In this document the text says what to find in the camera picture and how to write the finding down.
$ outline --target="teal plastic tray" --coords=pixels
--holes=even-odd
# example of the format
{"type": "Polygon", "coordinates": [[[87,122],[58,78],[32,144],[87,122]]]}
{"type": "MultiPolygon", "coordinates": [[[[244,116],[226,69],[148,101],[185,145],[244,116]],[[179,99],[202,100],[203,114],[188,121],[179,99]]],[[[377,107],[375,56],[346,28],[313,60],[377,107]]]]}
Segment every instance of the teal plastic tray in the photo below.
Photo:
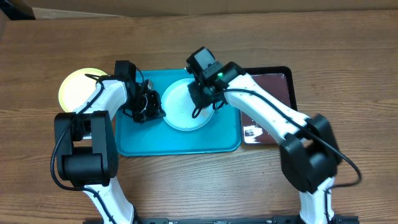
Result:
{"type": "MultiPolygon", "coordinates": [[[[142,71],[145,79],[154,83],[162,97],[172,83],[183,78],[193,78],[184,69],[142,71]]],[[[135,123],[120,110],[116,113],[116,145],[124,156],[161,156],[231,152],[241,144],[241,117],[239,110],[224,105],[216,110],[203,127],[194,131],[178,131],[163,118],[135,123]]]]}

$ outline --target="black cable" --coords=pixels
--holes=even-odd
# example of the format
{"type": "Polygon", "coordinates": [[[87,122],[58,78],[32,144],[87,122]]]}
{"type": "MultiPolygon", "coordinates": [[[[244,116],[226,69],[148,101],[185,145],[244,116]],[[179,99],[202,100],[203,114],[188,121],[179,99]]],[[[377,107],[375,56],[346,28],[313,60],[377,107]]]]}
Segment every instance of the black cable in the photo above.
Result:
{"type": "Polygon", "coordinates": [[[265,101],[270,107],[272,107],[274,110],[276,110],[276,112],[278,112],[283,118],[285,118],[288,122],[292,123],[294,126],[296,126],[297,128],[299,128],[301,131],[303,131],[307,136],[309,136],[310,138],[312,138],[313,140],[318,141],[319,143],[323,144],[324,146],[328,147],[329,149],[331,149],[335,154],[337,154],[339,157],[341,157],[342,159],[344,159],[354,170],[355,172],[358,174],[358,179],[357,181],[353,182],[353,183],[348,183],[348,184],[337,184],[337,185],[333,185],[329,188],[327,188],[325,190],[325,215],[326,215],[326,220],[328,222],[328,224],[330,224],[330,220],[329,220],[329,213],[328,213],[328,194],[330,194],[330,190],[331,189],[335,189],[338,187],[351,187],[354,185],[357,185],[361,182],[362,180],[362,174],[361,171],[359,170],[359,168],[355,165],[355,163],[353,161],[351,161],[348,157],[346,157],[342,152],[340,152],[339,150],[335,149],[334,147],[332,147],[331,145],[329,145],[327,142],[325,142],[324,140],[320,139],[318,136],[316,136],[315,134],[313,134],[312,132],[308,131],[307,129],[305,129],[303,126],[297,124],[292,118],[290,118],[289,116],[287,116],[285,113],[283,113],[278,107],[276,107],[273,103],[271,103],[267,98],[265,98],[264,96],[262,96],[261,94],[257,93],[256,91],[252,91],[252,90],[245,90],[245,89],[227,89],[227,90],[223,90],[221,91],[219,94],[223,94],[226,92],[243,92],[243,93],[249,93],[252,94],[260,99],[262,99],[263,101],[265,101]]]}
{"type": "Polygon", "coordinates": [[[192,118],[195,119],[199,116],[201,112],[201,106],[196,106],[195,109],[192,111],[192,118]]]}
{"type": "Polygon", "coordinates": [[[126,109],[125,109],[125,108],[123,108],[122,112],[123,112],[124,115],[128,116],[129,118],[134,118],[132,115],[129,115],[129,114],[126,112],[126,109]]]}
{"type": "MultiPolygon", "coordinates": [[[[98,81],[97,77],[99,77],[99,76],[91,75],[91,74],[85,74],[85,75],[88,78],[92,78],[92,79],[98,81]]],[[[57,186],[59,186],[61,189],[71,190],[71,191],[84,191],[85,190],[85,191],[91,192],[94,195],[94,198],[98,199],[98,201],[101,204],[105,214],[108,216],[109,221],[112,222],[113,224],[116,224],[115,220],[113,219],[113,217],[109,213],[108,209],[106,208],[106,206],[105,206],[104,202],[102,201],[102,198],[100,197],[98,192],[96,192],[93,189],[86,188],[86,187],[68,187],[68,186],[65,186],[57,179],[57,176],[55,175],[55,156],[57,155],[57,151],[58,151],[58,149],[60,147],[60,144],[63,141],[66,133],[69,131],[71,125],[75,122],[76,118],[79,117],[79,115],[83,114],[88,108],[90,108],[93,105],[93,103],[100,97],[100,95],[102,94],[102,92],[105,89],[105,86],[104,86],[104,84],[102,82],[98,82],[98,83],[101,85],[101,89],[99,89],[99,92],[94,96],[94,98],[90,102],[87,103],[87,105],[81,111],[79,111],[72,118],[72,120],[70,120],[68,126],[65,127],[65,129],[63,130],[59,140],[55,144],[54,150],[52,151],[52,155],[51,155],[50,171],[51,171],[51,177],[54,180],[55,184],[57,186]]]]}
{"type": "Polygon", "coordinates": [[[224,102],[221,102],[220,105],[216,107],[216,103],[213,103],[213,110],[219,110],[224,106],[224,102]]]}
{"type": "Polygon", "coordinates": [[[136,67],[136,69],[137,69],[137,71],[141,74],[141,78],[142,78],[142,84],[144,84],[144,75],[142,74],[142,72],[141,72],[141,70],[138,68],[138,67],[136,67]]]}

